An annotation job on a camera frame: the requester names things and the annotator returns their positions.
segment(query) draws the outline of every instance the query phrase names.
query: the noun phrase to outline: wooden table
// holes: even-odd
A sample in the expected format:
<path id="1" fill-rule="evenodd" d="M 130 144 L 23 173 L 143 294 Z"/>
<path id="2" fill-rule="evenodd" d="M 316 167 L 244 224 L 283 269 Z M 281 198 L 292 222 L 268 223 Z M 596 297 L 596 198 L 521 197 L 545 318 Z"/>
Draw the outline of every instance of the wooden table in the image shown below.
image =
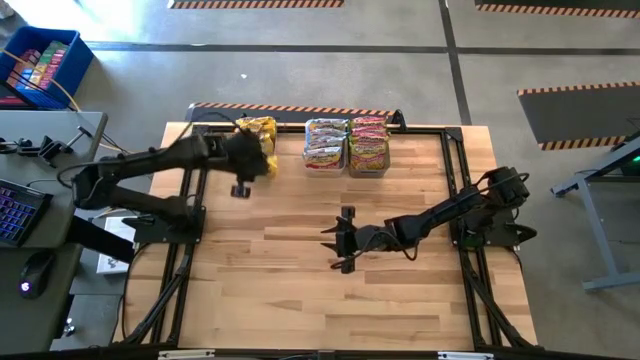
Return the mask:
<path id="1" fill-rule="evenodd" d="M 163 146 L 184 126 L 168 123 Z M 489 131 L 484 126 L 462 129 L 477 179 L 496 167 Z M 179 346 L 471 350 L 462 273 L 447 226 L 422 241 L 415 262 L 401 253 L 372 252 L 358 260 L 353 274 L 329 269 L 337 258 L 320 242 L 333 238 L 320 231 L 335 224 L 341 206 L 356 206 L 356 225 L 382 224 L 448 197 L 437 137 L 397 135 L 390 145 L 392 165 L 383 179 L 310 178 L 301 158 L 303 136 L 279 134 L 278 176 L 254 183 L 248 200 L 229 196 L 234 176 L 211 172 L 205 235 L 196 249 Z M 151 194 L 178 194 L 182 173 L 156 174 Z M 158 296 L 166 252 L 166 245 L 152 245 L 136 260 L 127 290 L 128 331 Z M 497 303 L 535 343 L 515 257 L 504 249 L 487 248 L 486 253 Z M 490 339 L 484 307 L 479 311 L 485 339 Z M 171 316 L 165 320 L 164 336 Z"/>

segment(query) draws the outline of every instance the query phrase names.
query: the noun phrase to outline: concrete floor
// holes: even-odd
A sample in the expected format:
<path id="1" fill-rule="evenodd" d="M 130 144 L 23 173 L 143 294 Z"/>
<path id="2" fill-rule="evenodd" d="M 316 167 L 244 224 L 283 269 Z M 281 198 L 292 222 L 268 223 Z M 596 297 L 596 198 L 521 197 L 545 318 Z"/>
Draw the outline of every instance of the concrete floor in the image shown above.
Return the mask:
<path id="1" fill-rule="evenodd" d="M 445 46 L 437 0 L 348 0 L 341 9 L 169 10 L 157 0 L 9 1 L 35 26 L 75 28 L 89 41 L 154 44 Z M 640 21 L 481 13 L 449 0 L 458 46 L 638 48 Z M 52 14 L 75 14 L 73 20 Z M 411 124 L 460 124 L 446 54 L 97 51 L 76 99 L 109 114 L 121 146 L 157 145 L 164 124 L 197 101 L 401 108 Z M 474 125 L 488 125 L 498 163 L 530 172 L 532 197 L 520 222 L 539 231 L 522 246 L 527 293 L 541 345 L 560 351 L 639 358 L 640 287 L 586 294 L 581 281 L 604 265 L 576 194 L 548 189 L 590 168 L 606 149 L 541 152 L 517 89 L 640 79 L 638 57 L 460 56 Z M 148 189 L 149 180 L 130 186 Z M 638 264 L 640 248 L 624 249 Z M 98 279 L 85 254 L 74 291 L 76 336 L 54 348 L 108 342 L 121 278 Z"/>

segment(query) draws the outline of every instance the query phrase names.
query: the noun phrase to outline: hazard tape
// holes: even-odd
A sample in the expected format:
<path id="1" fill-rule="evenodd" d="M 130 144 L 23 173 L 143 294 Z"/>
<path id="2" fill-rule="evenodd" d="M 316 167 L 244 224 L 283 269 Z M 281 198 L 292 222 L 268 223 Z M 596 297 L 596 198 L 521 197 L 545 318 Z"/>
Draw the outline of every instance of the hazard tape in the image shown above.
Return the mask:
<path id="1" fill-rule="evenodd" d="M 284 9 L 284 8 L 336 8 L 344 0 L 208 0 L 170 1 L 170 9 Z"/>
<path id="2" fill-rule="evenodd" d="M 608 136 L 608 137 L 602 137 L 602 138 L 548 141 L 548 142 L 538 144 L 538 146 L 540 146 L 540 149 L 542 149 L 543 151 L 584 149 L 588 147 L 618 145 L 621 142 L 623 142 L 625 138 L 626 136 Z"/>
<path id="3" fill-rule="evenodd" d="M 593 17 L 613 17 L 613 18 L 635 18 L 640 19 L 638 10 L 612 10 L 612 9 L 586 9 L 586 8 L 564 8 L 551 6 L 526 6 L 526 5 L 498 5 L 482 4 L 476 5 L 476 9 L 489 12 L 508 12 L 518 14 L 541 14 L 541 15 L 573 15 L 573 16 L 593 16 Z"/>
<path id="4" fill-rule="evenodd" d="M 388 110 L 365 110 L 365 109 L 345 109 L 317 106 L 278 106 L 278 105 L 255 105 L 255 104 L 227 104 L 227 103 L 195 103 L 193 107 L 208 109 L 239 109 L 239 110 L 266 110 L 266 111 L 291 111 L 326 114 L 358 114 L 358 115 L 378 115 L 392 116 L 395 111 Z"/>
<path id="5" fill-rule="evenodd" d="M 623 88 L 623 87 L 631 87 L 631 86 L 640 86 L 640 81 L 625 81 L 620 83 L 607 83 L 607 84 L 594 84 L 594 85 L 571 85 L 571 86 L 556 86 L 556 87 L 549 87 L 549 88 L 523 89 L 523 90 L 518 90 L 518 96 L 529 95 L 529 94 L 563 92 L 563 91 L 615 89 L 615 88 Z"/>

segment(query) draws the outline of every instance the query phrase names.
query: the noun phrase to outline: blue plastic crate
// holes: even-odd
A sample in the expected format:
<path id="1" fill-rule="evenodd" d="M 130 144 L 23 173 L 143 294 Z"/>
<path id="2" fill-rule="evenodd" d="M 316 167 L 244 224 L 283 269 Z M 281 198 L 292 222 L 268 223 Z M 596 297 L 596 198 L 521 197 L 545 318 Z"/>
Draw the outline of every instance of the blue plastic crate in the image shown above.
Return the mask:
<path id="1" fill-rule="evenodd" d="M 52 41 L 59 41 L 69 45 L 69 49 L 62 58 L 60 67 L 58 67 L 53 79 L 73 96 L 84 74 L 87 72 L 91 60 L 93 60 L 93 53 L 89 50 L 87 44 L 80 39 L 79 32 L 23 26 L 11 37 L 5 50 L 18 57 L 22 56 L 28 49 L 36 49 L 42 53 Z M 0 64 L 0 79 L 6 80 L 9 78 L 10 69 L 13 69 L 16 61 L 7 54 L 2 53 L 0 55 Z M 43 94 L 40 90 L 19 89 L 18 91 L 39 107 L 64 109 L 69 105 L 69 98 L 55 84 L 50 83 L 45 90 L 55 99 Z"/>

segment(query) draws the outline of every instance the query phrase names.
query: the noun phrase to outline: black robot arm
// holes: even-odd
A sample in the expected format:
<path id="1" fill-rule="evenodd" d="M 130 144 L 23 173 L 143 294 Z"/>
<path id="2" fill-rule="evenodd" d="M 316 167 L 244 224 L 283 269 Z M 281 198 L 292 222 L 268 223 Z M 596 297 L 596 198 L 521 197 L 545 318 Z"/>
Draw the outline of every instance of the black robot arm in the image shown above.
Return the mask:
<path id="1" fill-rule="evenodd" d="M 387 219 L 384 226 L 357 228 L 352 224 L 355 209 L 344 209 L 342 216 L 336 218 L 338 225 L 324 231 L 335 232 L 336 243 L 323 245 L 344 257 L 332 266 L 341 268 L 343 273 L 353 272 L 355 259 L 367 251 L 403 251 L 407 258 L 415 260 L 406 249 L 416 247 L 431 229 L 459 218 L 473 220 L 475 230 L 488 228 L 496 212 L 521 206 L 529 197 L 524 186 L 527 176 L 507 167 L 489 171 L 481 178 L 487 180 L 486 188 L 478 189 L 478 182 L 421 214 Z"/>
<path id="2" fill-rule="evenodd" d="M 248 197 L 244 182 L 266 175 L 269 165 L 258 137 L 248 130 L 227 138 L 224 135 L 195 135 L 177 140 L 163 149 L 102 158 L 90 164 L 72 180 L 73 199 L 81 209 L 107 206 L 156 215 L 167 223 L 185 224 L 192 218 L 185 197 L 158 198 L 118 186 L 121 180 L 182 168 L 218 170 L 237 175 L 238 185 L 232 196 Z"/>

